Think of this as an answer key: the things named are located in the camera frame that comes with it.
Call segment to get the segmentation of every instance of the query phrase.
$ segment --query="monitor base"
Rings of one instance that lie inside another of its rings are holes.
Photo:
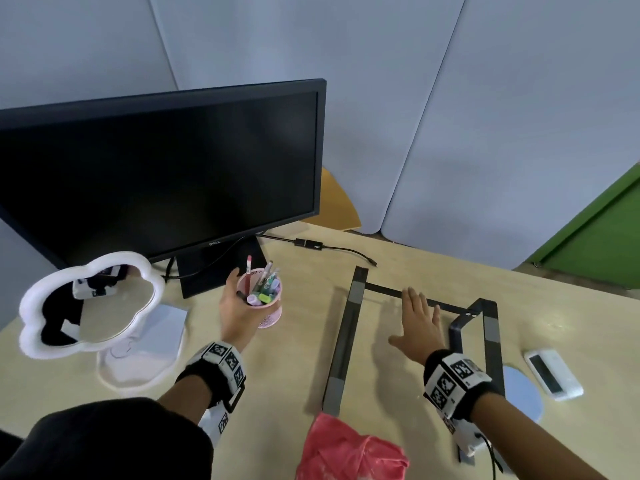
[[[224,285],[235,267],[239,267],[240,273],[243,274],[246,270],[247,256],[251,256],[254,269],[267,265],[256,236],[245,237],[237,244],[234,243],[235,241],[221,242],[210,248],[198,249],[176,257],[180,274],[191,274],[202,269],[202,272],[195,276],[180,280],[183,298],[187,299]]]

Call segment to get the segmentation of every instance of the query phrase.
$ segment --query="light blue disc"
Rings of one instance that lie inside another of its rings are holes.
[[[502,370],[507,401],[516,406],[528,418],[539,423],[545,408],[536,385],[521,371],[513,367],[505,365]]]

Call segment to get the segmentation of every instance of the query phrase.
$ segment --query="red cloth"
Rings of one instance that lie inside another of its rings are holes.
[[[320,413],[307,435],[296,480],[404,480],[408,466],[402,448],[360,436],[339,419]]]

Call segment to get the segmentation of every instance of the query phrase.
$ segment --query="red pencil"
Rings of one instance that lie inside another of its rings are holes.
[[[251,256],[246,257],[246,278],[244,281],[246,282],[244,286],[244,294],[249,296],[249,293],[251,293]]]

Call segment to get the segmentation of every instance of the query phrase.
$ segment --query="hand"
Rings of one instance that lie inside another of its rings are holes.
[[[227,284],[220,298],[220,339],[233,345],[242,352],[249,344],[258,325],[267,315],[271,315],[280,307],[280,300],[267,308],[256,308],[248,305],[236,295],[239,268],[235,268],[227,278]]]
[[[392,335],[389,344],[420,365],[432,352],[446,348],[440,332],[440,306],[436,305],[431,318],[427,298],[413,288],[402,290],[402,327],[404,335]]]

